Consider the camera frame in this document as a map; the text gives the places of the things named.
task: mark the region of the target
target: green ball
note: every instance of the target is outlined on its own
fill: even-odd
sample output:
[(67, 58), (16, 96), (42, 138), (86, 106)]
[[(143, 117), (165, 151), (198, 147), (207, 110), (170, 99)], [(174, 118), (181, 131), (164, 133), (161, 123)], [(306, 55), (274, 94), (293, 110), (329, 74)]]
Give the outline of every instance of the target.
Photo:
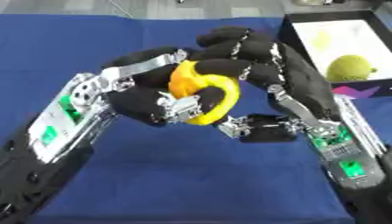
[(326, 79), (328, 81), (365, 81), (377, 69), (358, 55), (344, 55), (337, 58), (329, 67)]

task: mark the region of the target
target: black box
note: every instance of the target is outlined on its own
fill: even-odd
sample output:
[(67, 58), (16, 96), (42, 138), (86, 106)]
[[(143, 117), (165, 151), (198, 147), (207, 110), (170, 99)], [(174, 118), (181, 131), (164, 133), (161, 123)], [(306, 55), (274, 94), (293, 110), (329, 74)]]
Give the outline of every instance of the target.
[[(321, 45), (309, 41), (316, 32), (314, 43)], [(353, 98), (392, 95), (392, 34), (371, 10), (289, 14), (278, 37), (324, 75), (326, 64), (340, 53), (366, 54), (381, 70), (369, 80), (333, 82), (333, 92)]]

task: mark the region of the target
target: blue tablecloth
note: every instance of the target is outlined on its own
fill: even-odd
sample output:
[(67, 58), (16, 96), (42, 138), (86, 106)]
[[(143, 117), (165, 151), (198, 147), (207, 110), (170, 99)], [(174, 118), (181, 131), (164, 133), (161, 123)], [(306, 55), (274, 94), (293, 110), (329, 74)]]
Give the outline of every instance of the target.
[[(106, 16), (0, 15), (0, 140), (39, 112), (78, 72), (155, 46), (195, 46), (221, 25), (276, 34), (281, 18), (194, 21)], [(242, 84), (232, 115), (276, 113), (264, 93)], [(382, 139), (390, 98), (358, 101)], [(243, 144), (212, 127), (162, 129), (121, 118), (36, 223), (352, 223), (304, 139)]]

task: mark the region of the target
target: cable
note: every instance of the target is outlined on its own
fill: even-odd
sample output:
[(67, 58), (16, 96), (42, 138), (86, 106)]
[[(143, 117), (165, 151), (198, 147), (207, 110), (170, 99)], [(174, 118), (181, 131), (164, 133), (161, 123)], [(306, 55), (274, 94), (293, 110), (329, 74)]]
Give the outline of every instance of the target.
[(134, 18), (130, 13), (128, 13), (125, 9), (123, 9), (118, 3), (116, 3), (114, 0), (108, 0), (110, 4), (113, 4), (119, 11), (124, 13), (126, 16), (129, 18)]

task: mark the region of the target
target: floor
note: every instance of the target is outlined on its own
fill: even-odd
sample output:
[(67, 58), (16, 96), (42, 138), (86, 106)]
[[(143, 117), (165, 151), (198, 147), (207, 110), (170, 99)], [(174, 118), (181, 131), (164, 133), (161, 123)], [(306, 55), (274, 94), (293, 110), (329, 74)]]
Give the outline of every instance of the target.
[(98, 14), (128, 18), (281, 17), (285, 12), (366, 9), (369, 1), (296, 6), (291, 0), (0, 0), (0, 13)]

